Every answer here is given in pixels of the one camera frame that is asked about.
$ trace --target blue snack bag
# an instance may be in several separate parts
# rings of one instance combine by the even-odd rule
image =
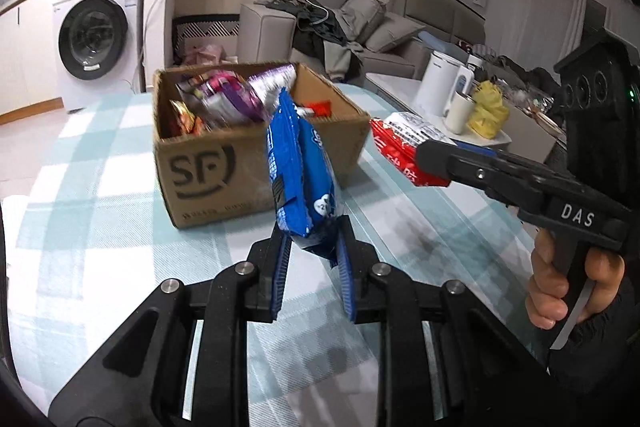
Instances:
[[[279,229],[335,264],[336,184],[318,132],[296,113],[285,89],[267,131],[269,177]]]

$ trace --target sofa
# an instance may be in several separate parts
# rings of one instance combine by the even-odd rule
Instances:
[[[346,0],[317,0],[329,9],[339,9]],[[455,1],[445,0],[389,0],[387,10],[424,25],[438,38],[457,42],[462,38],[473,44],[484,42],[482,19],[473,20],[460,15]],[[325,74],[320,60],[307,57],[292,48],[296,19],[293,15],[269,9],[261,4],[244,3],[240,9],[238,33],[238,61],[265,62],[291,60],[302,62],[314,71]],[[386,53],[367,49],[358,52],[362,63],[360,77],[352,80],[362,86],[366,73],[390,74],[404,78],[421,79],[429,64],[433,49],[420,39],[410,39]]]

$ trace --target floor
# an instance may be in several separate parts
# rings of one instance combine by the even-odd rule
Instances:
[[[65,110],[59,109],[0,125],[0,200],[29,195],[67,119]]]

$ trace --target finger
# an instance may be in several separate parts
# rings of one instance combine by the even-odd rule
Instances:
[[[538,250],[531,253],[531,266],[536,285],[543,293],[558,299],[569,291],[569,281],[551,263],[546,263]]]
[[[538,310],[533,304],[531,297],[527,297],[524,301],[524,306],[527,309],[527,315],[531,324],[542,330],[550,330],[556,325],[556,321],[543,317],[538,313]]]
[[[527,290],[539,315],[552,321],[560,321],[566,317],[568,309],[564,301],[540,291],[533,277],[529,280]]]
[[[596,285],[580,315],[581,320],[604,311],[612,303],[625,275],[625,261],[617,253],[592,247],[587,253],[584,270]]]
[[[547,229],[540,229],[536,234],[533,248],[534,251],[540,254],[545,263],[551,264],[553,262],[556,248],[554,246],[554,238]]]

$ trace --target bolt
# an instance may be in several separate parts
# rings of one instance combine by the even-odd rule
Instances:
[[[465,290],[465,283],[458,279],[447,281],[445,288],[451,295],[460,295]]]
[[[384,277],[391,273],[391,267],[387,263],[375,263],[371,267],[371,271],[376,275],[380,275],[380,277]]]
[[[173,293],[180,287],[180,281],[177,279],[165,279],[160,284],[160,289],[164,293]]]
[[[249,275],[252,271],[254,271],[254,263],[250,263],[249,261],[241,261],[236,264],[236,273],[238,275]]]

